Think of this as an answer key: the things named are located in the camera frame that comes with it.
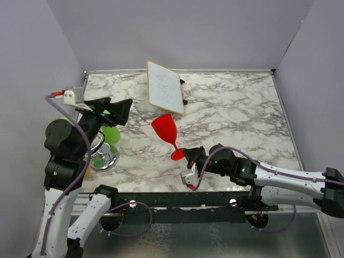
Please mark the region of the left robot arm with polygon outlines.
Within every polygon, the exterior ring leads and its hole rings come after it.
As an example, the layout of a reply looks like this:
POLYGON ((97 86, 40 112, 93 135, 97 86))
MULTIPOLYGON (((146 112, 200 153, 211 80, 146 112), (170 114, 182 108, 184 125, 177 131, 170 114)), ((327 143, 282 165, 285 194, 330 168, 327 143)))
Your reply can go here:
POLYGON ((45 206, 37 243, 31 257, 82 257, 84 244, 101 218, 119 204, 118 190, 96 188, 90 207, 70 223, 84 174, 91 160, 91 143, 101 127, 124 126, 133 101, 100 98, 79 103, 79 121, 56 119, 47 126, 44 146, 50 151, 45 167, 45 206))

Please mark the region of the red wine glass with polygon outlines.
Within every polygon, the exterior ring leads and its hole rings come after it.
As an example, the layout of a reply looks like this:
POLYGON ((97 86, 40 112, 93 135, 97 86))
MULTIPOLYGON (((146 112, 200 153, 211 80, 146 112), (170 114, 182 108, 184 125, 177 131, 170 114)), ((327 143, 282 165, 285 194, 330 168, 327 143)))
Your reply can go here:
POLYGON ((155 118, 151 122, 151 126, 161 140, 174 147, 175 150, 170 156, 172 160, 178 161, 185 157, 183 148, 178 148, 176 144, 177 127, 171 114, 167 113, 155 118))

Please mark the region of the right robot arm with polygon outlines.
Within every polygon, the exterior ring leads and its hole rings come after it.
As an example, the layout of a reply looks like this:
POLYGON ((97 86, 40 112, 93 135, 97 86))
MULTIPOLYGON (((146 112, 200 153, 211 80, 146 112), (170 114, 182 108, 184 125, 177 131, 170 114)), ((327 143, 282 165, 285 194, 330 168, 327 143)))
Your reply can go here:
POLYGON ((254 160, 243 151, 221 144, 182 150, 190 172, 183 184, 197 190, 205 173, 228 177, 239 186, 250 186, 247 204, 252 210, 263 206, 306 206, 343 218, 343 176, 335 168, 309 172, 275 167, 254 160))

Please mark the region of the yellow wine glass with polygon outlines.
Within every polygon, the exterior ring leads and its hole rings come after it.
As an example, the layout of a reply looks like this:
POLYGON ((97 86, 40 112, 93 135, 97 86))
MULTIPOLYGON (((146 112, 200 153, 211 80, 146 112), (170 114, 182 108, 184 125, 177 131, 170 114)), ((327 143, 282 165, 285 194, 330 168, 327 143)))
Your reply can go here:
POLYGON ((85 173, 83 175, 83 178, 84 179, 88 178, 90 176, 90 174, 91 174, 91 166, 88 165, 88 167, 87 167, 87 169, 86 169, 86 171, 85 171, 85 173))

